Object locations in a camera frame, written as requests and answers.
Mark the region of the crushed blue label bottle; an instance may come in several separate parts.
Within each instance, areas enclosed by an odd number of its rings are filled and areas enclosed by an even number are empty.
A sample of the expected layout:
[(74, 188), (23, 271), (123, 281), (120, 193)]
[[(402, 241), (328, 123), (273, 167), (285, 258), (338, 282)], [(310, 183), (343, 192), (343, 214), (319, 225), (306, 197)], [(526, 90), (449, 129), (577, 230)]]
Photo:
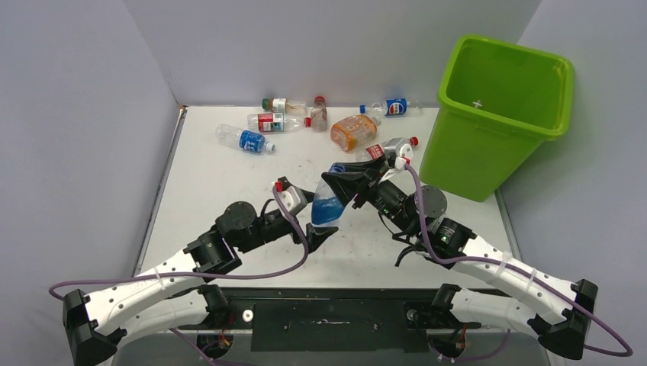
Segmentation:
[(345, 206), (336, 196), (332, 188), (321, 178), (316, 191), (311, 209), (311, 224), (322, 231), (330, 227), (338, 227)]

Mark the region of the blue label water bottle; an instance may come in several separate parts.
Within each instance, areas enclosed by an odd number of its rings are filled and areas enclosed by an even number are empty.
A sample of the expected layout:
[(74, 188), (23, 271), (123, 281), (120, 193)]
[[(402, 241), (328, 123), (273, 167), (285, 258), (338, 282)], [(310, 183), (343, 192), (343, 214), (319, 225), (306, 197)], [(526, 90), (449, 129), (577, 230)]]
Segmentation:
[(221, 145), (248, 153), (274, 153), (276, 149), (275, 144), (262, 134), (228, 124), (219, 125), (216, 135), (217, 141)]

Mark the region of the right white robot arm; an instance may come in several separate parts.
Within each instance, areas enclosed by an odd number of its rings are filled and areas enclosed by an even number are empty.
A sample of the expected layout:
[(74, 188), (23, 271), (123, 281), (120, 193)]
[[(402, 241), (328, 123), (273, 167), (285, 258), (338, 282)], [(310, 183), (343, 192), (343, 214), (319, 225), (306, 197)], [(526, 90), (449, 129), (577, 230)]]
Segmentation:
[(444, 213), (433, 213), (431, 205), (437, 200), (430, 197), (430, 186), (422, 185), (404, 158), (340, 167), (321, 178), (344, 207), (370, 204), (402, 236), (415, 238), (409, 252), (502, 291), (500, 296), (488, 295), (444, 284), (431, 306), (437, 324), (479, 323), (510, 329), (532, 336), (546, 350), (570, 360), (581, 360), (590, 349), (586, 341), (595, 319), (595, 283), (568, 281), (540, 271)]

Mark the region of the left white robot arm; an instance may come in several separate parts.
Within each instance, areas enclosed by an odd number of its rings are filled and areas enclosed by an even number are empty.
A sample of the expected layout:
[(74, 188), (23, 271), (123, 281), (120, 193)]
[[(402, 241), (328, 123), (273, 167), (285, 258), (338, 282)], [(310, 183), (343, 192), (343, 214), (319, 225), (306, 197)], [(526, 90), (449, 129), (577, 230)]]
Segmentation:
[(278, 209), (261, 213), (249, 202), (234, 202), (207, 232), (149, 270), (132, 278), (103, 280), (103, 290), (75, 289), (62, 296), (73, 364), (100, 365), (127, 343), (167, 329), (222, 326), (227, 301), (211, 281), (233, 279), (233, 270), (242, 265), (240, 254), (291, 237), (304, 247), (298, 263), (260, 276), (278, 277), (302, 266), (338, 230), (331, 225), (299, 225), (296, 215), (316, 203), (312, 192), (292, 185), (274, 191), (272, 201)]

